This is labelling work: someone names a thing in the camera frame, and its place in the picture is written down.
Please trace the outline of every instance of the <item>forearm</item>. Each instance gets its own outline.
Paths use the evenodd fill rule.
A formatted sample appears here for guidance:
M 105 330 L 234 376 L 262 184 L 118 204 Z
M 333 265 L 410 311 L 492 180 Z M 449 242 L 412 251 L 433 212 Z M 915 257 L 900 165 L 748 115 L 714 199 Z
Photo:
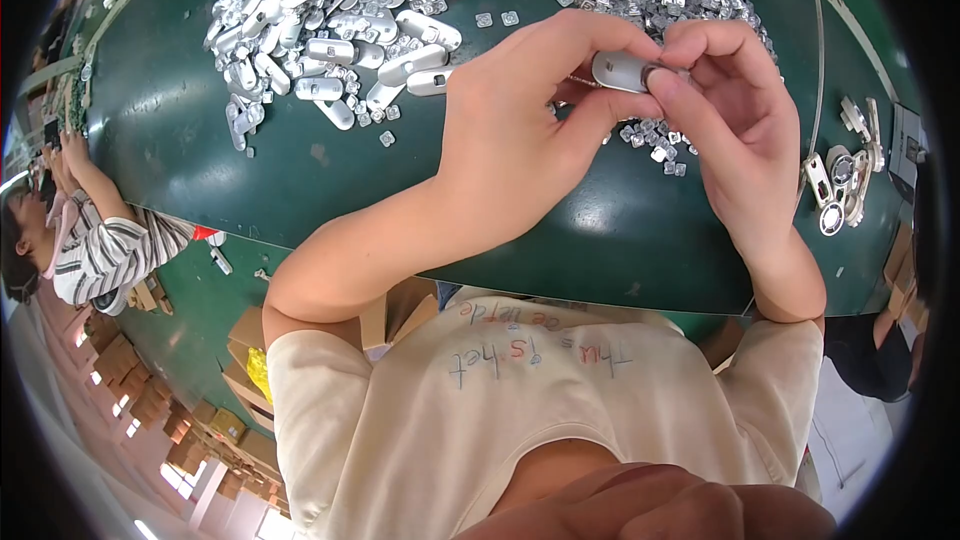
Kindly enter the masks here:
M 109 218 L 122 218 L 131 222 L 137 221 L 130 206 L 120 196 L 120 190 L 117 189 L 114 180 L 97 168 L 93 162 L 90 160 L 77 162 L 70 171 L 76 178 L 77 184 L 90 197 L 93 206 L 97 208 L 100 219 L 106 221 Z
M 794 323 L 824 314 L 824 279 L 796 228 L 791 228 L 782 249 L 771 251 L 766 258 L 744 258 L 744 263 L 750 271 L 756 307 L 764 318 Z
M 321 226 L 283 260 L 265 306 L 299 321 L 354 318 L 404 279 L 462 259 L 433 179 Z

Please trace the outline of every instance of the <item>woman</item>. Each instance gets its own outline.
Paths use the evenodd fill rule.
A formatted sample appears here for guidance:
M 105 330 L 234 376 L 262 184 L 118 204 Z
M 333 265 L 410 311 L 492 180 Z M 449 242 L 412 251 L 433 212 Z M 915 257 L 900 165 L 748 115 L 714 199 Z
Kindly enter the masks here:
M 689 68 L 700 89 L 667 68 L 649 74 L 650 94 L 572 84 L 598 51 Z M 577 106 L 558 121 L 552 100 Z M 700 152 L 762 319 L 722 373 L 669 326 L 477 288 L 366 361 L 357 316 L 371 301 L 525 233 L 618 121 L 664 116 Z M 660 48 L 628 21 L 564 9 L 458 66 L 437 174 L 326 223 L 270 282 L 294 522 L 351 540 L 824 537 L 830 515 L 786 487 L 826 304 L 792 225 L 799 154 L 796 107 L 742 21 L 677 22 Z

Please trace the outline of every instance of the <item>right hand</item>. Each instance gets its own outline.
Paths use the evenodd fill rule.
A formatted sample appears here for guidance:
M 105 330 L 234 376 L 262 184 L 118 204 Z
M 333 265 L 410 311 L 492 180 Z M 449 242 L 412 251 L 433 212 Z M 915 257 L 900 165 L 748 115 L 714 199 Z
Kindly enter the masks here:
M 90 162 L 87 139 L 84 138 L 82 133 L 77 131 L 69 134 L 60 132 L 60 146 L 63 162 L 66 165 L 65 170 L 77 172 L 79 168 Z
M 678 21 L 660 60 L 690 69 L 702 88 L 665 68 L 647 79 L 670 127 L 700 153 L 710 207 L 748 267 L 777 258 L 793 228 L 800 118 L 757 33 L 743 21 Z

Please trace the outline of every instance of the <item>dark clothing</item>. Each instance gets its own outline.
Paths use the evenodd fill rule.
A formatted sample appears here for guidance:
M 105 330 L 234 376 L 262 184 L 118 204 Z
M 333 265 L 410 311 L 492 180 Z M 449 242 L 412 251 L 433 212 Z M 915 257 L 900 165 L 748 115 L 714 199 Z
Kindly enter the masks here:
M 913 360 L 896 323 L 877 348 L 874 321 L 878 313 L 827 317 L 823 325 L 823 353 L 851 390 L 892 403 L 904 396 Z

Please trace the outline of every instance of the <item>green workbench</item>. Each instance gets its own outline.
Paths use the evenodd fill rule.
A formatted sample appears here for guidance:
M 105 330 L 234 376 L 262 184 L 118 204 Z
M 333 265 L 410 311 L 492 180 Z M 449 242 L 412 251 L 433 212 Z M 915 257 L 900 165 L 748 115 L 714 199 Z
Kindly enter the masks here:
M 229 93 L 212 55 L 201 48 L 214 1 L 131 0 L 98 44 L 88 112 L 91 153 L 127 200 L 292 248 L 322 223 L 436 172 L 442 96 L 404 92 L 396 102 L 401 119 L 348 132 L 336 130 L 311 102 L 278 96 L 256 135 L 247 137 L 256 156 L 234 150 L 224 117 Z M 439 18 L 463 34 L 453 63 L 508 35 L 512 29 L 500 23 L 500 12 L 514 10 L 522 24 L 530 24 L 559 8 L 555 0 L 446 1 L 449 11 Z M 751 1 L 797 103 L 806 155 L 817 103 L 815 1 Z M 474 15 L 481 12 L 493 14 L 493 27 L 476 27 Z M 844 96 L 861 107 L 865 97 L 877 99 L 883 144 L 889 146 L 893 110 L 881 80 L 825 0 L 822 13 L 826 67 L 817 150 L 825 154 L 833 144 L 858 148 L 858 138 L 838 115 Z M 361 74 L 363 94 L 373 78 Z M 389 148 L 378 141 L 386 129 L 397 138 Z M 582 183 L 530 233 L 425 274 L 521 294 L 742 313 L 752 298 L 749 276 L 710 209 L 696 158 L 681 151 L 687 176 L 668 178 L 647 153 L 614 135 Z M 823 237 L 812 196 L 805 193 L 796 225 L 821 266 L 829 315 L 882 306 L 880 272 L 901 204 L 886 175 L 873 176 L 863 223 Z

